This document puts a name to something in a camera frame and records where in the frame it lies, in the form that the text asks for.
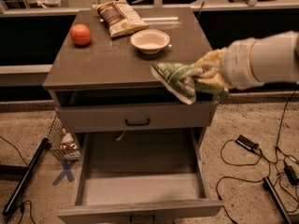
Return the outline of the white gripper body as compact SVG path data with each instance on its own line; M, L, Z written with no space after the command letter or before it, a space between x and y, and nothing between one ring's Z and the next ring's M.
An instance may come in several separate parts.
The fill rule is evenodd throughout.
M255 43L253 37L236 40L222 54L221 75L233 89L243 91L263 85L251 67L251 53Z

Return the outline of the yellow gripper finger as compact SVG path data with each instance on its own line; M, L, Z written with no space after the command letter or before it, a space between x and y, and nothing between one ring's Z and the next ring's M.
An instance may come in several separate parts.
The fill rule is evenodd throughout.
M194 67L199 67L202 70L202 74L195 77L198 83L212 90L231 88L231 85L221 74L221 58L226 50L227 48L209 51L193 64Z

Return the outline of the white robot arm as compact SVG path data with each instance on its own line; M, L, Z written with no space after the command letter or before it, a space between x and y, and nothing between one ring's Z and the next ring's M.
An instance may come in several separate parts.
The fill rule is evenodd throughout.
M267 83L299 81L299 33L236 40L207 53L196 64L203 74L196 81L227 89L246 90Z

